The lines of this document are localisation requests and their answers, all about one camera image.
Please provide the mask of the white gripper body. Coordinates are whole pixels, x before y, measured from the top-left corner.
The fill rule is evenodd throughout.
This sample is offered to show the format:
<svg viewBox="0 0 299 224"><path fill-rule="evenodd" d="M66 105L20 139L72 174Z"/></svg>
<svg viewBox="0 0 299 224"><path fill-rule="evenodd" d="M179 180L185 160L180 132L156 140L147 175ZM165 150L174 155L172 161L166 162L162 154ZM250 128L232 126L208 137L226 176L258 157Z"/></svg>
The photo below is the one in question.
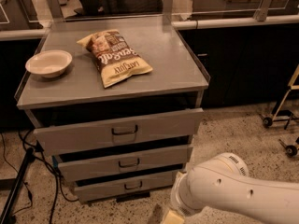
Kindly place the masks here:
<svg viewBox="0 0 299 224"><path fill-rule="evenodd" d="M187 185L186 173L178 172L176 175L170 194L170 207L185 217L199 214L203 210L203 206L200 203L193 201Z"/></svg>

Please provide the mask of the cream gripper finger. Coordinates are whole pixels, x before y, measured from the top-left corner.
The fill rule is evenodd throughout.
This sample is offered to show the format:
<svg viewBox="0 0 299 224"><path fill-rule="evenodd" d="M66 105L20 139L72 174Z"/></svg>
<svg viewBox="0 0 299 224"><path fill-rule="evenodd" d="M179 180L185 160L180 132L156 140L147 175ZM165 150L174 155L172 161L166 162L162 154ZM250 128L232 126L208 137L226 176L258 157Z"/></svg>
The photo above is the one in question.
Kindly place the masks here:
<svg viewBox="0 0 299 224"><path fill-rule="evenodd" d="M161 224L184 224L184 217L174 210L165 212Z"/></svg>

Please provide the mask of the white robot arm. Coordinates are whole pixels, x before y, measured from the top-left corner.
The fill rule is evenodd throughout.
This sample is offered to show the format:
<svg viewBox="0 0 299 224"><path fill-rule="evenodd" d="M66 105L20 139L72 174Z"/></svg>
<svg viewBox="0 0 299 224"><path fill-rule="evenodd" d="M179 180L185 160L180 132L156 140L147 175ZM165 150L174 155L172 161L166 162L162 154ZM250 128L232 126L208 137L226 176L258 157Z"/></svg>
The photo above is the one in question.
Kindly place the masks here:
<svg viewBox="0 0 299 224"><path fill-rule="evenodd" d="M221 153L177 174L161 224L183 224L206 207L263 224L299 224L299 184L252 178L240 157Z"/></svg>

